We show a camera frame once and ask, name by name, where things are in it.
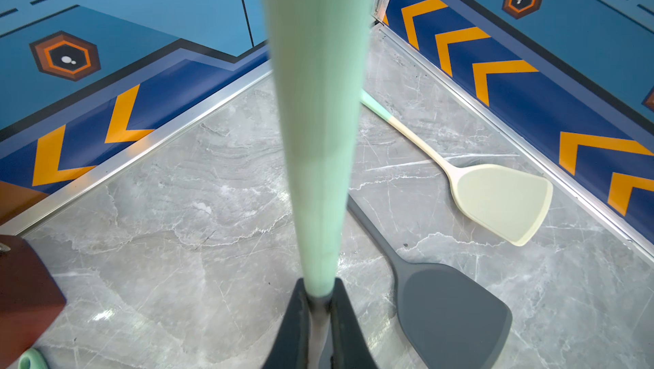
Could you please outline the grey spoon mint handle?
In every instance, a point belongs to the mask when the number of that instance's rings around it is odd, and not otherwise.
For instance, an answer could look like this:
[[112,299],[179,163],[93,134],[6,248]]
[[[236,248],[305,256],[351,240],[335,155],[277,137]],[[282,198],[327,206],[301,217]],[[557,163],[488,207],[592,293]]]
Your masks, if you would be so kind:
[[330,303],[359,134],[374,0],[264,0],[302,277],[308,367],[332,343]]

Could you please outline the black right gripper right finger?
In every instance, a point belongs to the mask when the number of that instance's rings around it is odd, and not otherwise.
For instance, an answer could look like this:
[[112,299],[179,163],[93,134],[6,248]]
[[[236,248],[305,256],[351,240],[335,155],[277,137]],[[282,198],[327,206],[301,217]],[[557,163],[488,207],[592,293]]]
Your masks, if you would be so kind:
[[332,332],[331,367],[378,369],[360,329],[343,281],[336,278],[330,303]]

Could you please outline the grey ladle mint handle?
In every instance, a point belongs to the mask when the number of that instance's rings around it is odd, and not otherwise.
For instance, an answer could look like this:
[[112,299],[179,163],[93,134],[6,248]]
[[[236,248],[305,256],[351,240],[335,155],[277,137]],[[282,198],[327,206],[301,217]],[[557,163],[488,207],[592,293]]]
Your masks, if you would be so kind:
[[451,266],[403,260],[353,198],[347,208],[389,261],[400,326],[425,365],[493,367],[509,336],[509,306]]

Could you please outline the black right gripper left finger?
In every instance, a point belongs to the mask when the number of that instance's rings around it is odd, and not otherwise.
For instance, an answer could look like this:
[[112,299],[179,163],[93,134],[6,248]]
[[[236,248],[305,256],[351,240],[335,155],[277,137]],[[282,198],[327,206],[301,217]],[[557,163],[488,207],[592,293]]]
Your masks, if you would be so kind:
[[278,334],[263,369],[306,369],[310,338],[310,309],[304,280],[296,282]]

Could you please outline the cream turner mint handle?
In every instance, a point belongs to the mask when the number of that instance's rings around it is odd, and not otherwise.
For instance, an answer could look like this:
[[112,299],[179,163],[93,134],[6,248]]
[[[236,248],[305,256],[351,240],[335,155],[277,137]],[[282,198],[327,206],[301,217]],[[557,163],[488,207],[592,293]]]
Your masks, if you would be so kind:
[[469,219],[515,246],[524,246],[536,234],[553,199],[548,179],[494,164],[454,166],[365,91],[361,103],[445,172],[456,206]]

